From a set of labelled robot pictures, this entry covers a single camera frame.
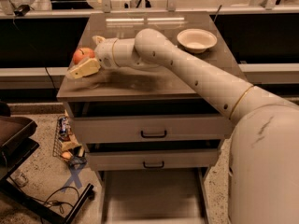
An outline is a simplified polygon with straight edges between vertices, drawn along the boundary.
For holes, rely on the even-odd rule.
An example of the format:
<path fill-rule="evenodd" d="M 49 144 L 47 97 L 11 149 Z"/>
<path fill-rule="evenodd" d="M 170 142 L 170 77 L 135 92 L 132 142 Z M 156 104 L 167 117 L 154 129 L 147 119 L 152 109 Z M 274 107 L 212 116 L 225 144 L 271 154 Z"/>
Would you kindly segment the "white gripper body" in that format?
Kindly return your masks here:
<path fill-rule="evenodd" d="M 105 69 L 118 68 L 113 58 L 113 48 L 117 38 L 102 39 L 96 45 L 94 53 L 100 62 L 100 65 Z"/>

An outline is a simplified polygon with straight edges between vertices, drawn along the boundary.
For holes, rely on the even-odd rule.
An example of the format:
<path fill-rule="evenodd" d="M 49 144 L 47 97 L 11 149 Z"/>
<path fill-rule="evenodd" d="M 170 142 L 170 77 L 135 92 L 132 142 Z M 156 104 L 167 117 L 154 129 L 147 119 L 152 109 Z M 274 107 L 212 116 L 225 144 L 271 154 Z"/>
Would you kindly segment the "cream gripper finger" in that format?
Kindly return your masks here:
<path fill-rule="evenodd" d="M 66 72 L 69 79 L 78 79 L 97 73 L 100 70 L 100 63 L 96 58 L 84 58 Z"/>
<path fill-rule="evenodd" d="M 95 35 L 93 37 L 93 42 L 96 44 L 96 45 L 99 45 L 100 43 L 102 43 L 103 41 L 105 41 L 106 39 L 100 35 Z"/>

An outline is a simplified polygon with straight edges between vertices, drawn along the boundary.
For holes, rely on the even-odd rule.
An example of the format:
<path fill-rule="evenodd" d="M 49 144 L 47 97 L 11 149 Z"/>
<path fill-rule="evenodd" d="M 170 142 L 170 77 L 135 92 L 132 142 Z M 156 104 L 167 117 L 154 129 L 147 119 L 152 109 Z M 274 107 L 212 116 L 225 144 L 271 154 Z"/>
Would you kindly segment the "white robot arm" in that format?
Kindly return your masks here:
<path fill-rule="evenodd" d="M 299 224 L 299 105 L 177 48 L 147 28 L 131 39 L 98 36 L 66 75 L 161 65 L 235 126 L 229 161 L 229 224 Z"/>

